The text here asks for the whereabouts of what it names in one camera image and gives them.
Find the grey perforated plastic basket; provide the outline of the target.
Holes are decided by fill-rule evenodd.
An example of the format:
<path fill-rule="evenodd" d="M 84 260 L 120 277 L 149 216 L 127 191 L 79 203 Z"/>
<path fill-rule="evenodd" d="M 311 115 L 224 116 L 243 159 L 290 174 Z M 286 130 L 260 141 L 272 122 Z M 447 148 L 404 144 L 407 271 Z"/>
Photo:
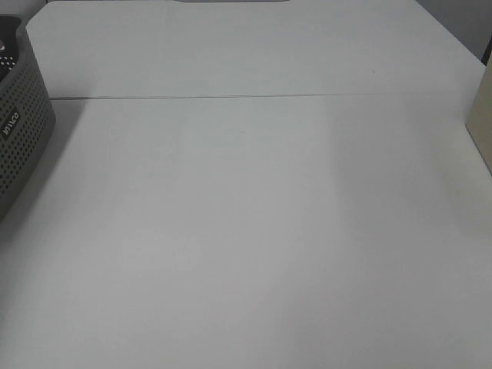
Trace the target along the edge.
<path fill-rule="evenodd" d="M 1 15 L 1 218 L 38 165 L 56 117 L 20 15 Z"/>

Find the beige box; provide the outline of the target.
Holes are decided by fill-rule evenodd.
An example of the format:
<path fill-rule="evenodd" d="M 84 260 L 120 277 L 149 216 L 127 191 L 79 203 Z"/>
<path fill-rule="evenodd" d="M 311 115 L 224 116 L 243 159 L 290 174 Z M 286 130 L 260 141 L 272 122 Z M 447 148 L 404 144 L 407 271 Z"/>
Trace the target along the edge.
<path fill-rule="evenodd" d="M 489 172 L 491 172 L 492 164 L 491 101 L 491 60 L 489 60 L 466 121 L 466 128 L 470 137 Z"/>

